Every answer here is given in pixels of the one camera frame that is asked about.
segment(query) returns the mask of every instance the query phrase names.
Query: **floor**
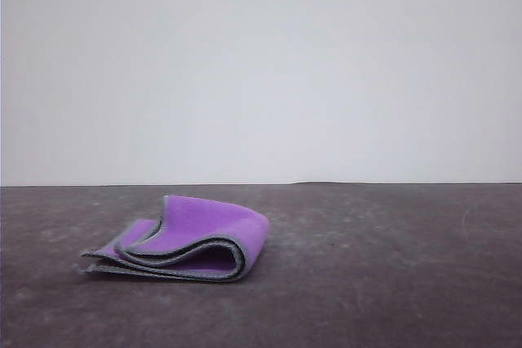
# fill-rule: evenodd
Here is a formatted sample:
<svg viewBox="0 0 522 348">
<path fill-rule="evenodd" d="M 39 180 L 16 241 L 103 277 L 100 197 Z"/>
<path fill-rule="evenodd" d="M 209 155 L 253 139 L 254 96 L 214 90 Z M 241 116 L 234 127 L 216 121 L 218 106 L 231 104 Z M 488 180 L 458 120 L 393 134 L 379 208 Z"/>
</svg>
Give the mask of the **floor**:
<svg viewBox="0 0 522 348">
<path fill-rule="evenodd" d="M 242 281 L 73 270 L 165 194 L 248 206 L 272 230 Z M 522 184 L 2 189 L 2 346 L 522 346 Z"/>
</svg>

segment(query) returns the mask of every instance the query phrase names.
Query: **cloth fold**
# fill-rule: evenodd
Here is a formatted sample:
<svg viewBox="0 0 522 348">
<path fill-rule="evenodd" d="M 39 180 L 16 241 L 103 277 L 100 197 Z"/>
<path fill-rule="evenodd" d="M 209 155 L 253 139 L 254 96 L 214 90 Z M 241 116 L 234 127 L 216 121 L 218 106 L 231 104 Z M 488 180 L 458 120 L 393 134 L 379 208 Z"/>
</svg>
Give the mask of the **cloth fold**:
<svg viewBox="0 0 522 348">
<path fill-rule="evenodd" d="M 102 248 L 85 272 L 173 280 L 234 281 L 245 276 L 263 248 L 266 217 L 241 205 L 164 196 L 158 220 L 138 219 Z"/>
</svg>

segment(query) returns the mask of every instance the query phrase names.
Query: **wall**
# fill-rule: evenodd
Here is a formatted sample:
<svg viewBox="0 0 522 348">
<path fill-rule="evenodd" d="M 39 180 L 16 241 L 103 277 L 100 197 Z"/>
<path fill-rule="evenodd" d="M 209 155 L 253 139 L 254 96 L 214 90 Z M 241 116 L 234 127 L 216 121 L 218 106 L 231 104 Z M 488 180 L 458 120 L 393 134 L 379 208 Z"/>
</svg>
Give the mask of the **wall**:
<svg viewBox="0 0 522 348">
<path fill-rule="evenodd" d="M 522 181 L 522 0 L 2 0 L 2 184 Z"/>
</svg>

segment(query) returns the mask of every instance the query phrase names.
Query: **folded microfiber towel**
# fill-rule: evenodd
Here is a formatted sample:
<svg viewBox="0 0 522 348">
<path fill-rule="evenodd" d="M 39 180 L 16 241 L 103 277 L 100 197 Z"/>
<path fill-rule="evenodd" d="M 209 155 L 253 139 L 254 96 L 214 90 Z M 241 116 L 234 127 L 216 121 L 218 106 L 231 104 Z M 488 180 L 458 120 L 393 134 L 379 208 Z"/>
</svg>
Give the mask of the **folded microfiber towel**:
<svg viewBox="0 0 522 348">
<path fill-rule="evenodd" d="M 158 220 L 138 219 L 104 247 L 85 272 L 173 280 L 233 281 L 248 273 L 268 233 L 252 209 L 214 200 L 165 196 Z"/>
</svg>

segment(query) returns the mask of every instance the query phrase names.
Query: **microfiber cloth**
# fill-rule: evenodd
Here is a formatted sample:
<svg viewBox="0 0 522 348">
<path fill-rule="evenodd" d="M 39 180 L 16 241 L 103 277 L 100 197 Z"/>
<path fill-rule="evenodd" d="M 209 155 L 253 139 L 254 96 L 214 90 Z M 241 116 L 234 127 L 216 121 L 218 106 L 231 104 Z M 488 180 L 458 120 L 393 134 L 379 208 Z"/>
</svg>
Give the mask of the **microfiber cloth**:
<svg viewBox="0 0 522 348">
<path fill-rule="evenodd" d="M 240 205 L 164 196 L 163 215 L 138 219 L 104 247 L 85 272 L 172 280 L 233 281 L 254 265 L 268 234 L 262 214 Z"/>
</svg>

